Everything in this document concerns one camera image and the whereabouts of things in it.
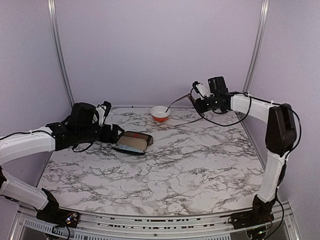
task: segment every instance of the marble tabletop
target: marble tabletop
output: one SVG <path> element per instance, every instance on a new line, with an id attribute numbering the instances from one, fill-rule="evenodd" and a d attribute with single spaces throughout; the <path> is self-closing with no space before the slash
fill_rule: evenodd
<path id="1" fill-rule="evenodd" d="M 264 175 L 242 125 L 220 127 L 194 109 L 173 108 L 169 120 L 152 119 L 149 108 L 112 109 L 107 123 L 153 136 L 143 156 L 96 142 L 89 150 L 54 152 L 39 182 L 61 207 L 79 211 L 146 216 L 201 215 L 252 206 Z M 234 112 L 207 113 L 221 124 Z"/>

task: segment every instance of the robotic arm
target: robotic arm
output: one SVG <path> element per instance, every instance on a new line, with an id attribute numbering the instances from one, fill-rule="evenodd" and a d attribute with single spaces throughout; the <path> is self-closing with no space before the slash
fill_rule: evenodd
<path id="1" fill-rule="evenodd" d="M 75 103 L 70 116 L 62 122 L 47 124 L 29 132 L 17 132 L 0 138 L 0 166 L 3 164 L 36 153 L 53 152 L 78 144 L 116 143 L 124 132 L 118 125 L 105 124 L 111 104 L 105 101 L 95 107 L 88 103 Z M 0 167 L 0 195 L 7 199 L 21 201 L 33 206 L 37 218 L 55 223 L 76 227 L 78 214 L 59 208 L 54 196 L 46 189 L 39 189 L 10 175 Z"/>
<path id="2" fill-rule="evenodd" d="M 272 207 L 276 202 L 277 189 L 284 178 L 286 161 L 297 139 L 291 106 L 271 104 L 240 92 L 229 92 L 223 77 L 210 78 L 208 83 L 210 91 L 202 83 L 194 82 L 192 85 L 201 96 L 195 101 L 198 113 L 217 109 L 225 113 L 232 110 L 267 124 L 267 164 L 261 187 L 253 199 L 252 210 L 233 214 L 231 223 L 235 229 L 239 229 L 265 223 L 267 218 L 273 220 Z"/>

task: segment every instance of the marble table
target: marble table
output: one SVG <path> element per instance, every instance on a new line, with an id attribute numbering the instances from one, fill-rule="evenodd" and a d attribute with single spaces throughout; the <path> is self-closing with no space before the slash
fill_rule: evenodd
<path id="1" fill-rule="evenodd" d="M 240 123 L 220 127 L 202 119 L 175 127 L 197 119 L 195 110 L 174 108 L 164 123 L 149 111 L 115 108 L 106 121 L 151 134 L 144 156 L 101 142 L 81 153 L 64 149 L 52 154 L 38 186 L 61 207 L 97 213 L 179 216 L 252 206 L 264 171 Z M 206 115 L 222 124 L 238 120 L 233 112 Z"/>

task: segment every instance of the bowl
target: bowl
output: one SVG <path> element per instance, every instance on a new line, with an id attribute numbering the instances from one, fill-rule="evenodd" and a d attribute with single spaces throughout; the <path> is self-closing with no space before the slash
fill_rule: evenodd
<path id="1" fill-rule="evenodd" d="M 166 112 L 167 109 L 167 106 L 154 106 L 153 108 L 151 108 L 150 113 L 154 120 L 158 122 L 164 122 L 169 118 L 169 115 L 171 113 L 170 109 L 168 109 L 168 111 Z"/>

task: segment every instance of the metal frame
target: metal frame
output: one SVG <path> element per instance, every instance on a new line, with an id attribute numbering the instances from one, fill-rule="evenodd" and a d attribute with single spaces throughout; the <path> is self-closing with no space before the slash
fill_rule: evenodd
<path id="1" fill-rule="evenodd" d="M 56 51 L 56 55 L 57 55 L 59 66 L 60 66 L 63 85 L 64 85 L 65 92 L 70 104 L 70 108 L 72 108 L 73 105 L 75 104 L 75 100 L 72 94 L 68 73 L 67 73 L 67 68 L 66 68 L 66 64 L 65 64 L 65 60 L 62 52 L 55 0 L 48 0 L 48 8 L 49 8 L 49 16 L 50 16 L 54 45 L 55 45 L 55 51 Z"/>
<path id="2" fill-rule="evenodd" d="M 300 240 L 294 229 L 295 221 L 289 203 L 283 203 L 284 219 L 290 222 L 288 235 L 291 240 Z M 77 228 L 70 228 L 71 240 L 205 240 L 223 239 L 235 232 L 243 232 L 264 224 L 234 230 L 228 223 L 231 214 L 239 212 L 228 211 L 203 215 L 187 216 L 132 216 L 104 213 L 90 213 L 80 211 L 80 219 Z M 36 219 L 37 212 L 27 206 L 21 205 L 15 216 L 9 240 L 19 240 L 24 227 L 29 227 L 40 232 L 52 233 L 54 224 Z M 273 207 L 274 223 L 282 218 L 282 209 L 279 204 Z M 53 234 L 58 237 L 66 237 L 67 231 L 57 228 Z"/>
<path id="3" fill-rule="evenodd" d="M 250 66 L 245 78 L 242 92 L 249 91 L 250 86 L 252 84 L 252 80 L 254 78 L 257 60 L 258 60 L 259 53 L 261 51 L 261 46 L 262 46 L 262 42 L 264 39 L 265 30 L 266 30 L 269 2 L 270 0 L 262 0 L 258 29 L 256 32 L 255 43 L 254 43 L 254 49 L 253 49 Z"/>

